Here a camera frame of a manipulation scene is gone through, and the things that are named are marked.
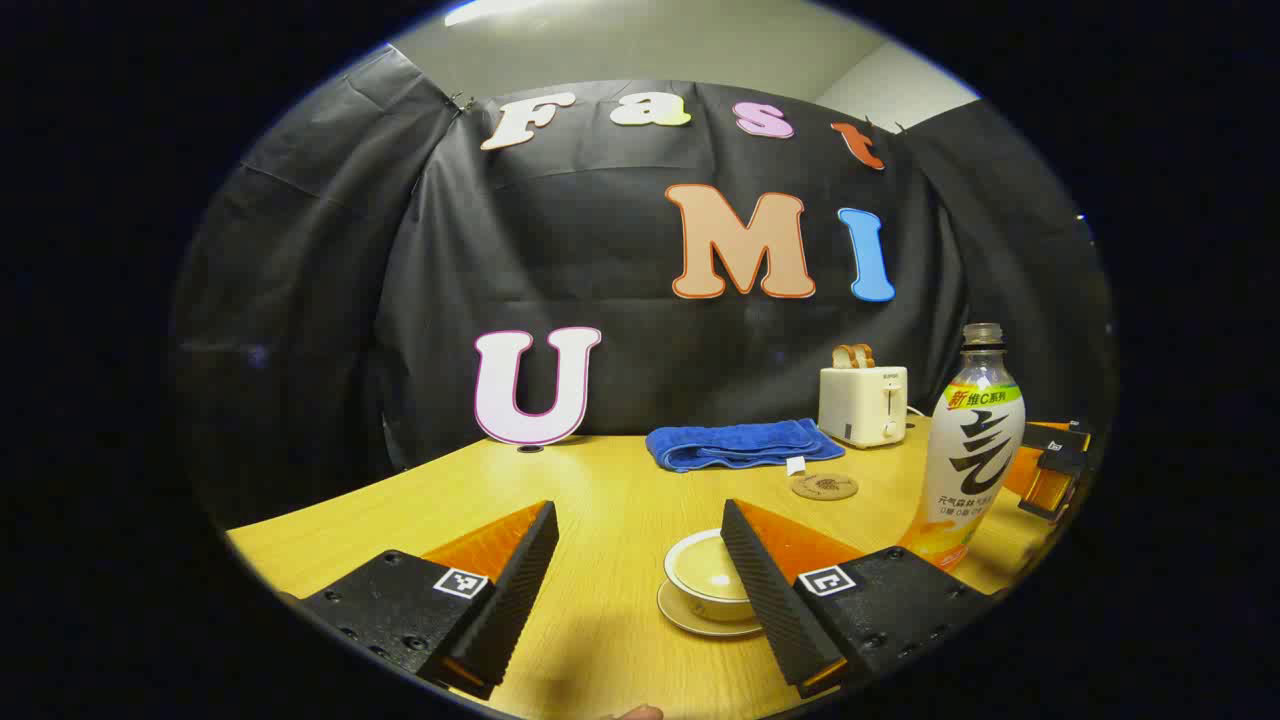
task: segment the yellow table surface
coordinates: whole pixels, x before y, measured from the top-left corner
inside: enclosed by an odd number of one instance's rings
[[[858,493],[838,501],[795,495],[776,465],[667,471],[640,436],[577,436],[536,454],[485,439],[229,536],[276,589],[306,597],[383,550],[421,555],[552,500],[559,544],[506,679],[483,705],[521,717],[573,720],[621,715],[640,703],[672,719],[760,717],[803,701],[783,682],[763,633],[705,638],[667,621],[657,606],[667,551],[718,528],[731,497],[867,552],[893,544],[911,520],[924,478],[929,419],[910,423],[902,443],[846,448],[844,457],[808,464],[809,473],[842,473],[858,482]],[[1019,510],[1018,500],[1001,491],[956,578],[996,592],[1044,542],[1050,524]]]

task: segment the blue towel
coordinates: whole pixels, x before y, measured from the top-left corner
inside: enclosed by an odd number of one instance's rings
[[[658,465],[677,473],[708,465],[786,465],[787,457],[797,455],[806,461],[831,460],[845,454],[809,418],[727,428],[658,428],[644,443]]]

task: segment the white cup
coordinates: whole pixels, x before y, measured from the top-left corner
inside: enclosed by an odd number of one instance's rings
[[[677,542],[667,552],[663,569],[694,615],[716,623],[733,623],[755,616],[724,541],[719,537],[719,528],[703,530]]]

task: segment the toaster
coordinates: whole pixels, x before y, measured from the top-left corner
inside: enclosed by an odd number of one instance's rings
[[[844,347],[832,354],[837,366],[819,370],[818,428],[854,447],[901,442],[906,437],[906,368],[852,366],[841,361]]]

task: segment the letter m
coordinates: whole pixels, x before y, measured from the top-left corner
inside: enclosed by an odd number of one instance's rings
[[[817,290],[804,263],[800,213],[804,202],[781,192],[765,192],[751,220],[742,225],[724,196],[709,184],[673,184],[667,200],[680,208],[685,228],[685,274],[671,283],[680,297],[717,297],[724,281],[716,274],[712,255],[719,255],[730,279],[742,295],[751,291],[764,256],[769,272],[760,290],[773,297],[809,297]]]

